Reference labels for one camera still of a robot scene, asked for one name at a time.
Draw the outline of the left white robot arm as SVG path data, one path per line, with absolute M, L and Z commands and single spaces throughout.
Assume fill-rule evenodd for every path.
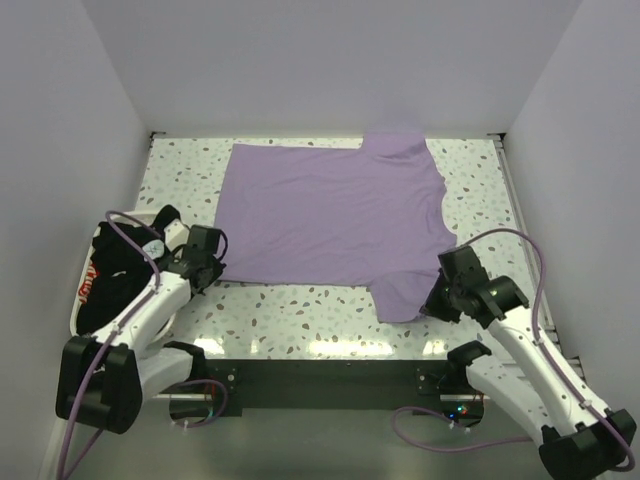
M 72 337 L 62 352 L 56 415 L 123 434 L 145 401 L 173 386 L 208 382 L 200 347 L 170 341 L 149 358 L 143 354 L 164 324 L 221 276 L 227 249 L 222 230 L 192 226 L 113 321 L 89 337 Z

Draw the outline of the purple t-shirt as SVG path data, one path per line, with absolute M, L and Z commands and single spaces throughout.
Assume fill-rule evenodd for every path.
M 237 144 L 215 225 L 223 277 L 364 286 L 383 323 L 414 320 L 456 243 L 446 186 L 421 134 L 368 134 L 357 148 Z

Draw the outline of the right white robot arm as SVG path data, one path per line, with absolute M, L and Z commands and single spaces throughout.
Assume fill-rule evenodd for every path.
M 635 420 L 624 409 L 612 410 L 576 374 L 533 324 L 519 286 L 507 276 L 490 278 L 470 246 L 438 260 L 438 279 L 423 312 L 449 322 L 470 317 L 521 371 L 503 371 L 491 349 L 472 340 L 448 352 L 448 379 L 492 398 L 527 432 L 554 479 L 594 479 L 629 464 Z

